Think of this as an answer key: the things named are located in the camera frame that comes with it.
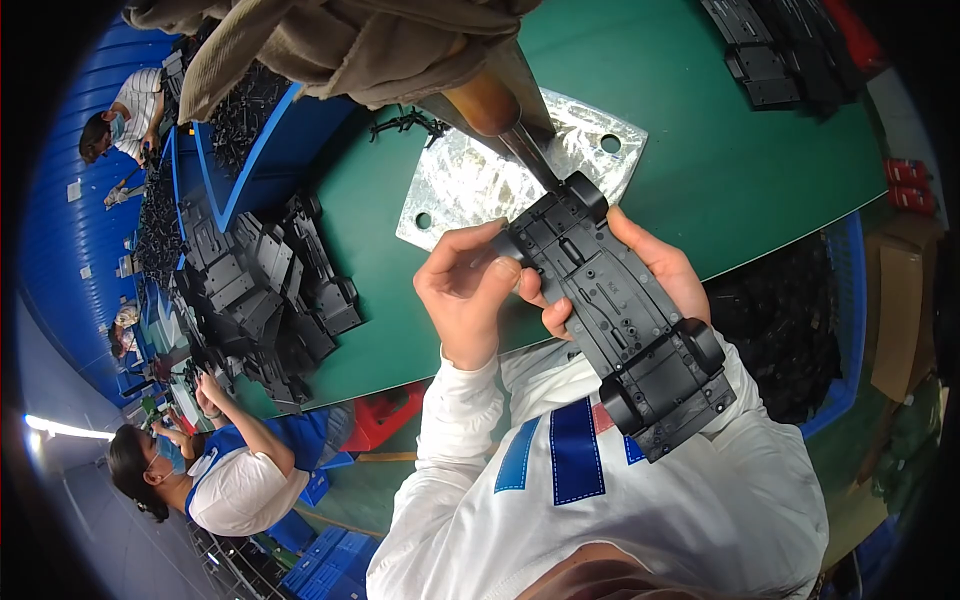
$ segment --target dark hair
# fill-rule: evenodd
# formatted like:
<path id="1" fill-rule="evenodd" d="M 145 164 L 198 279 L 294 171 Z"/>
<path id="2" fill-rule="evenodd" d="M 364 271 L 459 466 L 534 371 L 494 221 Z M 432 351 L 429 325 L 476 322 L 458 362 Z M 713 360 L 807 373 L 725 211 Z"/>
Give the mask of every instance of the dark hair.
<path id="1" fill-rule="evenodd" d="M 162 523 L 170 516 L 170 509 L 154 486 L 143 479 L 147 458 L 140 447 L 139 431 L 130 424 L 117 429 L 107 453 L 110 480 L 117 490 L 136 502 L 141 513 L 150 513 L 157 523 Z"/>
<path id="2" fill-rule="evenodd" d="M 110 342 L 110 354 L 113 354 L 113 358 L 120 358 L 123 347 L 120 346 L 120 340 L 117 338 L 116 327 L 113 323 L 107 327 L 107 339 Z"/>
<path id="3" fill-rule="evenodd" d="M 100 111 L 87 119 L 84 132 L 80 134 L 80 158 L 85 164 L 93 164 L 100 152 L 97 144 L 110 131 L 110 123 L 104 121 L 104 111 Z"/>

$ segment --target blue corrugated wall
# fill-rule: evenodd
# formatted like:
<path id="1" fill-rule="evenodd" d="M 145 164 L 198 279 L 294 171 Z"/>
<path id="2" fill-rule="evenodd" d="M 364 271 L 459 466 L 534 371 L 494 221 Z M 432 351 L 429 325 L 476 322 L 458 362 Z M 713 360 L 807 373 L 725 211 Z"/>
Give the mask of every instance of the blue corrugated wall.
<path id="1" fill-rule="evenodd" d="M 173 39 L 160 31 L 137 31 L 119 18 L 110 26 L 63 99 L 20 232 L 17 283 L 28 309 L 60 354 L 118 406 L 125 404 L 116 383 L 120 364 L 99 327 L 112 322 L 120 296 L 135 295 L 132 279 L 115 272 L 119 258 L 129 253 L 123 239 L 136 228 L 140 202 L 133 198 L 106 211 L 103 199 L 136 163 L 113 149 L 85 167 L 77 147 L 90 115 L 109 108 L 133 71 L 160 66 Z M 77 180 L 82 195 L 69 203 L 67 184 Z M 138 173 L 131 185 L 142 180 Z M 86 266 L 92 277 L 82 279 Z"/>

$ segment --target hand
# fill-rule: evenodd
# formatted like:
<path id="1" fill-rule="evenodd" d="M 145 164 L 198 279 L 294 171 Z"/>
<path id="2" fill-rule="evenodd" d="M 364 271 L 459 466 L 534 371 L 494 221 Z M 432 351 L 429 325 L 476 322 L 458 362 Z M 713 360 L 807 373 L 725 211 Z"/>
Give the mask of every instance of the hand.
<path id="1" fill-rule="evenodd" d="M 212 415 L 220 408 L 217 402 L 227 397 L 217 379 L 206 371 L 197 375 L 197 405 L 208 415 Z"/>
<path id="2" fill-rule="evenodd" d="M 496 354 L 496 314 L 520 277 L 518 262 L 487 245 L 505 225 L 497 219 L 444 233 L 414 275 L 444 356 L 461 371 L 476 371 Z"/>
<path id="3" fill-rule="evenodd" d="M 147 130 L 147 133 L 140 140 L 140 154 L 146 156 L 160 146 L 160 136 L 153 130 Z"/>
<path id="4" fill-rule="evenodd" d="M 150 428 L 153 429 L 158 436 L 168 438 L 178 448 L 190 445 L 190 437 L 188 435 L 176 429 L 167 429 L 163 426 L 163 423 L 158 420 L 152 422 Z"/>
<path id="5" fill-rule="evenodd" d="M 200 389 L 200 385 L 197 386 L 197 406 L 200 407 L 200 410 L 204 412 L 204 415 L 214 415 L 217 412 L 217 405 L 213 403 L 203 390 Z"/>
<path id="6" fill-rule="evenodd" d="M 682 250 L 661 242 L 628 219 L 619 206 L 610 207 L 607 224 L 616 239 L 636 252 L 684 317 L 710 324 L 707 292 Z M 520 274 L 519 293 L 521 298 L 543 309 L 543 326 L 547 331 L 558 338 L 573 339 L 564 325 L 573 310 L 573 304 L 567 298 L 561 298 L 553 304 L 547 303 L 540 292 L 540 276 L 535 270 L 524 269 Z"/>

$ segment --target blue stripe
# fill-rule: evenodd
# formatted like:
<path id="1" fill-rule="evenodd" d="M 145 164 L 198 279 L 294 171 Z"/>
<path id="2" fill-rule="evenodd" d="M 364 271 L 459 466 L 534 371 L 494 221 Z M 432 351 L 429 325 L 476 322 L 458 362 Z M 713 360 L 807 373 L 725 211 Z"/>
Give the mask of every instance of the blue stripe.
<path id="1" fill-rule="evenodd" d="M 504 490 L 524 490 L 527 486 L 527 457 L 530 456 L 530 442 L 534 439 L 540 417 L 528 420 L 520 426 L 514 439 L 503 455 L 500 471 L 496 474 L 493 493 Z"/>
<path id="2" fill-rule="evenodd" d="M 550 413 L 550 460 L 554 506 L 606 492 L 588 398 Z"/>
<path id="3" fill-rule="evenodd" d="M 636 444 L 636 440 L 630 436 L 623 436 L 623 447 L 627 450 L 627 465 L 639 463 L 646 458 L 643 455 L 643 450 Z"/>

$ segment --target face mask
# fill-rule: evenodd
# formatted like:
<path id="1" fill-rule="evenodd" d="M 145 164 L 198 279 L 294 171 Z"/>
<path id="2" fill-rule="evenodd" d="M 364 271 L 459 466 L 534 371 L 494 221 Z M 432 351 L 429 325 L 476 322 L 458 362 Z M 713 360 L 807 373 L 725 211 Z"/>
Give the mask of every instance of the face mask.
<path id="1" fill-rule="evenodd" d="M 113 138 L 113 143 L 117 143 L 120 140 L 120 136 L 123 135 L 125 123 L 123 121 L 123 115 L 119 112 L 116 117 L 110 121 L 110 137 Z"/>
<path id="2" fill-rule="evenodd" d="M 150 461 L 150 464 L 147 465 L 147 470 L 150 469 L 150 466 L 160 456 L 170 461 L 170 464 L 173 465 L 173 470 L 164 475 L 160 483 L 166 481 L 170 475 L 180 475 L 186 472 L 186 463 L 183 460 L 180 449 L 166 436 L 156 436 L 156 456 L 154 460 Z"/>

